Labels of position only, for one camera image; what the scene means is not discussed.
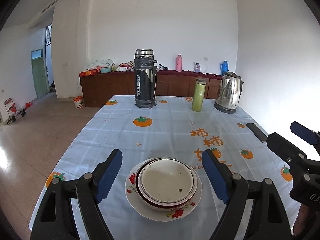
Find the green door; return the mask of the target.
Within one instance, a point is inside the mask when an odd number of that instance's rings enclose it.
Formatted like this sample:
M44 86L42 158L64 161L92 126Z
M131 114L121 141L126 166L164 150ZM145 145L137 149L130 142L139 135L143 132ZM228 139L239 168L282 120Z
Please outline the green door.
M39 99L49 93L48 75L43 49L33 50L31 52L31 68L36 96Z

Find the large black thermos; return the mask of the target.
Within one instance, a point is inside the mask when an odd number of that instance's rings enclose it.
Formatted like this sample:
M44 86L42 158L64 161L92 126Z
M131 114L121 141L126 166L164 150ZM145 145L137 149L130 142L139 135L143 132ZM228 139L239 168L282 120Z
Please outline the large black thermos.
M135 52L135 105L139 108L156 106L157 63L152 49Z

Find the dark wooden sideboard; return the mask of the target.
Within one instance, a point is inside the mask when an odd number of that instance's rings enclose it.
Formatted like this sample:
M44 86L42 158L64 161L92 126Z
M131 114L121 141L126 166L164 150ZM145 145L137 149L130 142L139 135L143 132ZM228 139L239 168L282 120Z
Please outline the dark wooden sideboard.
M197 77L206 80L205 99L216 99L222 77L190 71L161 70L157 73L157 96L193 97ZM86 107L102 107L114 95L135 94L134 72L111 72L80 77L83 102Z

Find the pink thermos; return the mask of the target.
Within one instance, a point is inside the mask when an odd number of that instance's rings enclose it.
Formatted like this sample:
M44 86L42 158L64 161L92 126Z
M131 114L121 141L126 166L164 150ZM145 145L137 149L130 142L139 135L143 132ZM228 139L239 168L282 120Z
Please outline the pink thermos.
M182 57L181 55L177 55L176 57L176 67L175 67L176 72L181 72L182 71Z

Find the stainless steel electric kettle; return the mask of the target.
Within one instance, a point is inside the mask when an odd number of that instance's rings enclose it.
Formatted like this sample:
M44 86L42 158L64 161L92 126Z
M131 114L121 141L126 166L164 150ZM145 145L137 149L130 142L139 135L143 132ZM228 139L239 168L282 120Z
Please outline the stainless steel electric kettle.
M215 100L214 107L223 113L235 113L240 101L242 85L241 76L227 72L221 80L220 93Z

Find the white floral plate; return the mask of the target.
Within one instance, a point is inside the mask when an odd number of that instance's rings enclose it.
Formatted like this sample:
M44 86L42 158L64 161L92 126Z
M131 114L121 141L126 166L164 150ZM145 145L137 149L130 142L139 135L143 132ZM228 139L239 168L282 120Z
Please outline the white floral plate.
M183 205L182 207L179 207L177 210L158 211L144 204L141 198L138 196L138 193L135 191L135 187L133 185L133 178L136 172L138 171L138 168L142 164L143 163L139 163L136 166L134 166L131 169L130 174L127 176L127 179L125 181L126 198L129 204L133 207L133 209L141 216L157 222L175 221L178 219L185 218L189 214L191 214L192 211L199 204L202 197L202 182L199 178L199 175L196 174L198 180L198 187L195 192L195 195L187 204Z

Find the green tumbler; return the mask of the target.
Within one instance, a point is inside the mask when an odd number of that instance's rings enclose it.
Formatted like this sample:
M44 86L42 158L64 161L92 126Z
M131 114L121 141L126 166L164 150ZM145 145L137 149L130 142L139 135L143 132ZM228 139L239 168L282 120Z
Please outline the green tumbler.
M206 90L207 81L204 78L197 77L195 81L195 90L191 109L200 112L202 109L204 94Z

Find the red folding chair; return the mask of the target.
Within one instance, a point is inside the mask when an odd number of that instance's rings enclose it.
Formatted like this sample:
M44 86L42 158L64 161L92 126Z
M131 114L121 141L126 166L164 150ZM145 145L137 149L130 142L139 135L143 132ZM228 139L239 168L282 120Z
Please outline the red folding chair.
M4 102L5 109L8 114L7 124L16 121L16 116L24 117L26 115L25 108L17 109L16 104L12 100L12 98L8 98Z

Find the white plastic bucket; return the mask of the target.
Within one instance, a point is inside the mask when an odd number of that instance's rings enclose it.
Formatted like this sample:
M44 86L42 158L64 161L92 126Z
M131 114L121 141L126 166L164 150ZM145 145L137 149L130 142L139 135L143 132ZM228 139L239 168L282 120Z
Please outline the white plastic bucket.
M74 105L76 109L80 109L83 107L83 97L82 96L77 96L76 98L73 99Z

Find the mesh food cover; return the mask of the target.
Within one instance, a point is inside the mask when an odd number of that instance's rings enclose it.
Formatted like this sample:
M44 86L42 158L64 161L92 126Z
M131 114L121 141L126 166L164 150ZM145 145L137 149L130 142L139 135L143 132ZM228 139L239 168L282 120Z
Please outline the mesh food cover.
M102 60L95 60L91 63L88 63L84 70L92 70L98 68L105 68L105 67L112 67L114 62L111 59L102 59Z

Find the black smartphone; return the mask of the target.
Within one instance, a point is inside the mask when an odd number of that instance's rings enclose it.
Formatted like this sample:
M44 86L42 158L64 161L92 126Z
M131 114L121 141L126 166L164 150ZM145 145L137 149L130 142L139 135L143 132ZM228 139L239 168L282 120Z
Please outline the black smartphone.
M267 135L255 123L247 123L246 126L260 142L267 141Z

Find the blue thermos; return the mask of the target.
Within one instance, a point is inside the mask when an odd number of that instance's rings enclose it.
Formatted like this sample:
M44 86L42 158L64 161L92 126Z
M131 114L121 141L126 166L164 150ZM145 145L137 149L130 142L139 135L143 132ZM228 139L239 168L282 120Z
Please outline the blue thermos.
M221 76L224 76L228 71L228 62L223 61L223 63L220 64L220 71L221 71Z

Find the teal basin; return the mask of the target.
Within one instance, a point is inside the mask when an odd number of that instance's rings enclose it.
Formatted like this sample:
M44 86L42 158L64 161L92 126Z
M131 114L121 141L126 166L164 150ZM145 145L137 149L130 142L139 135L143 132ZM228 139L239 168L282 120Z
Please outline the teal basin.
M101 67L100 68L100 72L101 73L110 73L110 72L112 72L112 67L110 67L110 66L107 66L107 67Z

